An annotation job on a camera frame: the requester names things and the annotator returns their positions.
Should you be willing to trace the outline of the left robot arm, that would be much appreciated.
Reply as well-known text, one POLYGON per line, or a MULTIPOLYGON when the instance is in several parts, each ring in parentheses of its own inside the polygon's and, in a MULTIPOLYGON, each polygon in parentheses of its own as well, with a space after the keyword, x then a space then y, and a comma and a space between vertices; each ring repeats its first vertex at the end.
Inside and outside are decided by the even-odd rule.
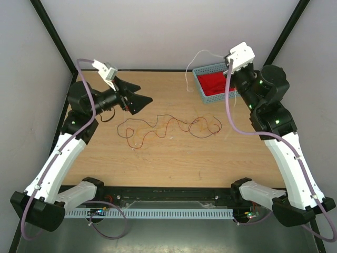
POLYGON ((140 112, 153 99, 137 94, 140 86, 113 79, 107 90, 100 92, 82 81, 71 85, 67 100, 71 107, 58 141, 43 168, 23 192, 14 192, 10 202, 21 219, 43 230, 55 231, 65 215, 79 205, 103 202, 104 183, 91 177, 78 185, 59 192, 62 182, 76 158, 90 142, 98 127, 96 116, 116 105, 132 115, 140 112))

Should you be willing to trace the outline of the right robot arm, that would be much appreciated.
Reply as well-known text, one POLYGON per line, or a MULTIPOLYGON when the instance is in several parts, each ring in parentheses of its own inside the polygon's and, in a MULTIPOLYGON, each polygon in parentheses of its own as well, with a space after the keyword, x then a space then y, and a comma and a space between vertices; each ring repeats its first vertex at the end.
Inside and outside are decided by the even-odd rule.
POLYGON ((230 198, 236 205, 255 202, 271 210, 286 227, 304 225, 323 211, 336 207, 316 185, 302 153, 297 127, 289 110, 281 103, 290 84, 282 68, 266 65, 255 71, 253 64, 232 70, 230 86, 250 110, 250 121, 272 153, 285 190, 276 190, 242 178, 231 185, 230 198))

